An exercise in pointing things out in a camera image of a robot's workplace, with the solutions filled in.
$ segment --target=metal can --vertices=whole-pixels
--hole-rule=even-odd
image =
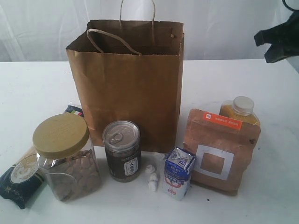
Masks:
[[[103,141],[112,177],[119,182],[134,180],[141,168],[138,126],[127,120],[115,121],[105,128]]]

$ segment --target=white candy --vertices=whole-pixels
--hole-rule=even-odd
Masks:
[[[154,153],[154,156],[161,161],[165,159],[165,154],[163,153]]]
[[[153,165],[148,165],[146,168],[145,168],[145,172],[147,173],[147,174],[152,174],[152,173],[154,173],[155,172],[155,167],[153,166]]]
[[[157,191],[157,182],[156,181],[150,181],[149,182],[149,189],[150,191]]]
[[[156,173],[152,173],[150,176],[149,176],[149,181],[158,181],[158,176]]]

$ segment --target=paper bag handle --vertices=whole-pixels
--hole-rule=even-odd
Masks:
[[[122,31],[122,23],[121,23],[121,15],[122,15],[122,5],[123,5],[123,1],[121,0],[121,13],[120,13],[120,27],[121,27],[121,31]],[[154,23],[155,23],[155,16],[156,16],[156,5],[154,0],[151,0],[151,2],[153,3],[153,7],[154,7],[154,11],[153,11],[153,18],[151,20],[151,28],[152,28],[152,41],[153,41],[153,45],[155,45],[155,34],[154,34]]]
[[[114,38],[114,39],[116,39],[116,40],[122,42],[123,45],[125,45],[125,46],[126,46],[132,53],[137,54],[137,55],[139,55],[139,56],[142,55],[140,52],[135,51],[133,48],[131,48],[131,46],[130,46],[127,42],[125,42],[124,39],[120,38],[120,37],[117,36],[117,35],[114,35],[114,34],[105,32],[105,31],[100,30],[100,29],[88,29],[88,30],[87,30],[87,33],[86,33],[86,34],[87,34],[87,38],[89,39],[90,43],[92,43],[92,45],[93,45],[99,52],[101,52],[101,53],[104,53],[104,51],[103,51],[101,48],[99,48],[98,45],[93,41],[92,37],[90,36],[90,32],[95,32],[95,33],[103,34],[103,35],[106,35],[106,36],[110,36],[110,37],[112,37],[112,38]]]

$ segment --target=brown paper bag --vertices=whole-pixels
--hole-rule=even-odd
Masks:
[[[142,150],[173,149],[182,87],[182,23],[92,20],[66,51],[95,145],[103,145],[109,123],[123,119],[139,126]]]
[[[196,155],[192,179],[236,193],[243,172],[251,162],[260,131],[257,125],[191,110],[184,149]]]

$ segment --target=yellow spice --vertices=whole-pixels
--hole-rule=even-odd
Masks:
[[[232,105],[223,105],[220,109],[219,114],[224,117],[241,120],[246,123],[260,126],[260,121],[254,114],[250,114],[247,116],[240,115],[234,111]]]

